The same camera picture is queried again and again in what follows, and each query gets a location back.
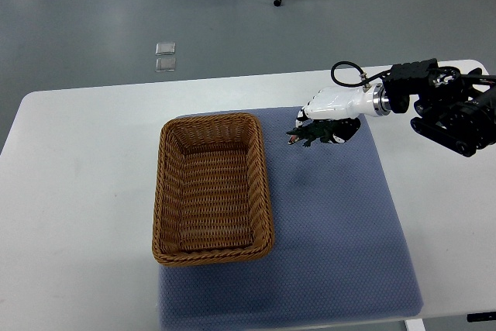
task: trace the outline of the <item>white robotic hand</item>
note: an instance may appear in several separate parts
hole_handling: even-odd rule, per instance
[[[382,83],[357,88],[325,87],[298,112],[295,127],[312,120],[355,119],[360,114],[386,116],[391,111]]]

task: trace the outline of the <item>gray floor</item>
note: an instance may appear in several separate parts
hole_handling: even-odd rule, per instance
[[[0,0],[0,145],[31,91],[323,70],[338,60],[475,59],[496,73],[496,0],[272,1]],[[168,40],[177,70],[155,73],[155,43]],[[496,328],[464,317],[425,324]]]

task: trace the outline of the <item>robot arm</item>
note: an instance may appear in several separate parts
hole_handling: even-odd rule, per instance
[[[362,81],[358,84],[338,81],[334,71],[340,65],[355,67]],[[420,117],[411,120],[413,130],[470,157],[476,150],[496,143],[496,76],[481,73],[481,69],[476,69],[461,74],[457,68],[439,67],[437,60],[431,59],[396,64],[367,78],[358,65],[342,61],[331,70],[332,79],[339,87],[322,89],[301,108],[296,126],[290,132],[299,129],[305,133],[303,129],[307,127],[306,132],[311,132],[313,126],[322,126],[320,122],[332,122],[334,141],[327,142],[346,142],[360,127],[351,119],[359,114],[406,113],[410,95],[418,95],[414,107]],[[381,82],[372,83],[378,78]],[[488,85],[489,89],[479,91],[474,85]],[[313,122],[303,127],[303,122],[309,119]],[[298,135],[293,134],[289,143],[298,140]]]

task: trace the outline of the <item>gray mat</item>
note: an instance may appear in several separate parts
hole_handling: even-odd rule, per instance
[[[160,267],[162,329],[253,329],[411,317],[422,297],[374,141],[288,146],[299,108],[263,127],[275,244],[260,260]]]

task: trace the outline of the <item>wicker basket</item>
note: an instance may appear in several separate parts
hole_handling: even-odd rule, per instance
[[[253,260],[273,244],[258,119],[236,113],[168,122],[158,153],[155,259],[175,267]]]

